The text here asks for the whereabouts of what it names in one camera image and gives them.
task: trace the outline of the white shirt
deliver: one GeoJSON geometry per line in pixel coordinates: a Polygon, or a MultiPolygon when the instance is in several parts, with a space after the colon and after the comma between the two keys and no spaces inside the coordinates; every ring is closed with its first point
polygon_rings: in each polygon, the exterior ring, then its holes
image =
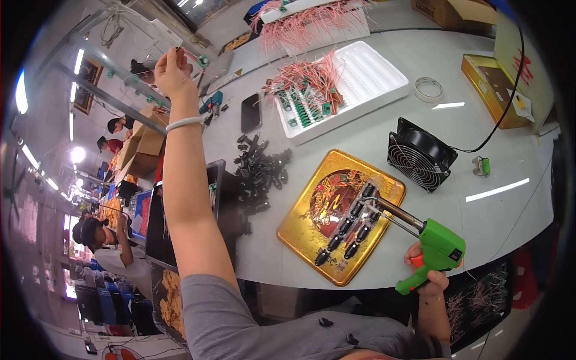
{"type": "Polygon", "coordinates": [[[142,247],[131,247],[134,262],[124,266],[120,254],[120,245],[107,245],[106,248],[96,250],[94,258],[106,271],[116,275],[125,276],[142,292],[148,300],[152,300],[152,269],[146,261],[146,253],[142,247]]]}

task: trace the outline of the smartphone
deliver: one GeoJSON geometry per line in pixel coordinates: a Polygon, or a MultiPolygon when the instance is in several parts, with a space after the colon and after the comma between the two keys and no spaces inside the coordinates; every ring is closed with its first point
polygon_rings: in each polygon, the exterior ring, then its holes
{"type": "Polygon", "coordinates": [[[258,94],[242,101],[242,114],[241,114],[241,130],[243,134],[247,134],[252,130],[256,130],[262,126],[262,117],[260,116],[260,100],[258,94]]]}

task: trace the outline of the green soldering gun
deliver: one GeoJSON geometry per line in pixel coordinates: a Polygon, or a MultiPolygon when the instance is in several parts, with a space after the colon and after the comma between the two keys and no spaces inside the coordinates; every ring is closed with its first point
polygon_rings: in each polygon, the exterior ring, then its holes
{"type": "Polygon", "coordinates": [[[380,212],[383,217],[420,239],[422,254],[412,258],[412,263],[417,268],[416,272],[406,280],[398,281],[396,291],[400,294],[407,295],[419,286],[425,285],[429,281],[429,270],[450,271],[462,264],[462,258],[466,253],[466,243],[460,236],[435,220],[427,219],[422,222],[386,199],[372,199],[378,201],[384,210],[418,230],[416,234],[402,223],[369,205],[372,211],[380,212]]]}

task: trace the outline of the red shirt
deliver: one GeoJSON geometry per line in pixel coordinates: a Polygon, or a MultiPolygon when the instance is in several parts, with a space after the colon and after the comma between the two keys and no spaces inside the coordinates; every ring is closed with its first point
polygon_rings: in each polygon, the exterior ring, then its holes
{"type": "Polygon", "coordinates": [[[112,152],[112,154],[116,155],[116,149],[120,150],[124,146],[124,143],[118,139],[110,139],[108,140],[108,148],[112,152]]]}

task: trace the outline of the masking tape roll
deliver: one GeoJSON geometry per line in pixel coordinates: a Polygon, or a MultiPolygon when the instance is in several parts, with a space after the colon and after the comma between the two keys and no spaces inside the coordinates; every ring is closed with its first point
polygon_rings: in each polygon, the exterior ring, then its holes
{"type": "Polygon", "coordinates": [[[414,95],[416,95],[417,98],[419,98],[422,101],[425,101],[427,103],[430,104],[434,104],[440,101],[440,99],[442,99],[442,95],[444,94],[443,90],[442,90],[442,85],[440,85],[440,83],[432,78],[429,77],[422,77],[419,78],[418,80],[416,80],[416,82],[414,83],[414,95]],[[428,96],[425,95],[424,93],[422,93],[422,91],[420,91],[418,89],[419,86],[424,85],[424,84],[430,84],[435,86],[438,89],[438,95],[437,96],[428,96]]]}

